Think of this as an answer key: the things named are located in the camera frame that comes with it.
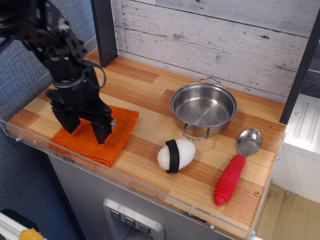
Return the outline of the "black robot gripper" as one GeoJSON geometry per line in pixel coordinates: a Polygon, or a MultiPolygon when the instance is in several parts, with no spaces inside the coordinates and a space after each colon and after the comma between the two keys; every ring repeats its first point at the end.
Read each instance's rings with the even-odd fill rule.
{"type": "Polygon", "coordinates": [[[80,119],[91,121],[91,126],[99,144],[104,144],[116,121],[112,118],[112,110],[99,97],[102,86],[99,85],[94,68],[102,68],[89,64],[82,70],[75,82],[64,82],[53,85],[55,90],[46,92],[51,100],[53,113],[62,127],[72,133],[81,123],[80,119]]]}

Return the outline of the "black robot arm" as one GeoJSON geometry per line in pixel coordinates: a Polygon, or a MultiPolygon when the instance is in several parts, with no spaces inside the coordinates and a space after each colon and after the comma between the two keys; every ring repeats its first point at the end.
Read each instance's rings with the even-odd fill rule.
{"type": "Polygon", "coordinates": [[[102,86],[94,69],[100,66],[84,58],[84,42],[61,12],[48,0],[2,0],[0,36],[1,49],[21,41],[48,69],[55,89],[46,96],[63,128],[72,133],[82,119],[90,121],[97,142],[103,144],[116,121],[99,97],[102,86]]]}

